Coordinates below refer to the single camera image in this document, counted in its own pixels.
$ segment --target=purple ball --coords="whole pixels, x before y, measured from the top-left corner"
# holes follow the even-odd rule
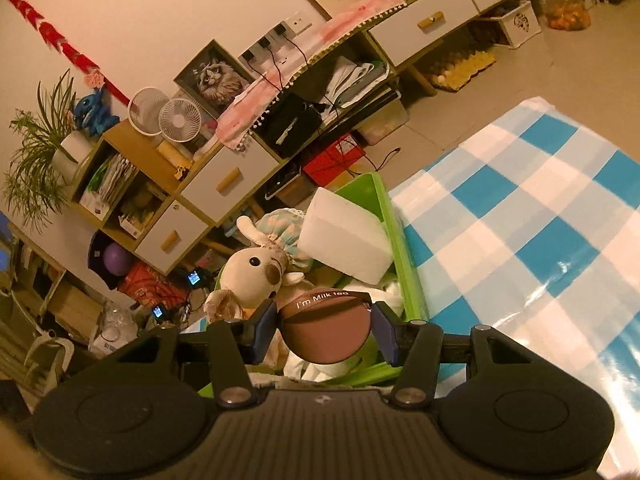
[[[116,242],[109,244],[102,254],[104,267],[115,276],[126,276],[133,267],[135,258]]]

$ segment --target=pink cloth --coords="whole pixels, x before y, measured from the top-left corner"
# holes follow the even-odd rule
[[[320,30],[313,33],[309,38],[305,38],[305,41],[298,44],[298,46],[304,51],[307,59],[310,60],[313,56],[319,54],[336,41],[341,40],[368,20],[378,18],[384,12],[404,5],[404,0],[361,0],[350,10],[346,10],[329,20]],[[285,68],[281,70],[282,83],[286,86],[304,65],[304,60],[301,60],[299,64],[291,63],[288,66],[285,65]],[[280,77],[275,67],[269,69],[264,76],[273,85],[280,87]],[[258,78],[220,115],[216,137],[228,148],[236,149],[242,142],[247,130],[264,113],[277,94],[278,91],[274,86],[263,78]],[[207,153],[214,144],[215,140],[212,139],[212,141],[209,141],[198,150],[198,155]]]

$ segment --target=white basket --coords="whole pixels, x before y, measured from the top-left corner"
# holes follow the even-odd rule
[[[129,121],[144,136],[160,135],[160,110],[168,101],[164,92],[153,86],[139,90],[129,101]]]
[[[504,16],[478,18],[477,21],[493,23],[495,27],[500,27],[506,37],[506,43],[496,44],[505,44],[510,48],[518,48],[525,41],[542,32],[531,2],[527,0],[521,1],[519,7],[510,10]]]

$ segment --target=green plastic tray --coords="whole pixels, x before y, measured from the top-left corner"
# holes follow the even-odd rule
[[[429,313],[418,273],[409,255],[402,227],[379,174],[365,173],[345,184],[335,193],[367,211],[371,211],[383,223],[394,253],[394,263],[389,270],[398,276],[398,282],[402,289],[403,318],[404,320],[428,320]],[[218,280],[216,280],[215,288],[220,288]],[[393,368],[385,362],[378,362],[369,367],[356,367],[349,374],[326,381],[324,384],[341,384],[354,387],[369,386],[398,377],[400,370],[401,368]],[[210,385],[203,388],[200,393],[205,396],[212,396]]]

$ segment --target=wooden drawer handle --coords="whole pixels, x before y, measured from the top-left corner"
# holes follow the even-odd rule
[[[170,235],[168,235],[168,237],[166,238],[166,240],[164,242],[162,242],[162,245],[160,245],[160,248],[165,252],[168,253],[169,249],[173,246],[173,244],[175,244],[178,240],[180,239],[180,235],[178,234],[178,231],[173,231]]]
[[[231,186],[231,184],[233,184],[240,177],[240,175],[242,175],[242,173],[240,173],[240,168],[233,168],[231,170],[231,173],[223,178],[222,181],[220,181],[220,184],[216,186],[216,191],[218,193],[224,193],[226,191],[226,188]]]
[[[443,19],[444,19],[444,12],[439,10],[438,12],[429,16],[428,18],[425,18],[421,22],[418,22],[418,27],[424,30],[425,28],[431,27],[431,25],[433,25],[438,20],[443,20]]]

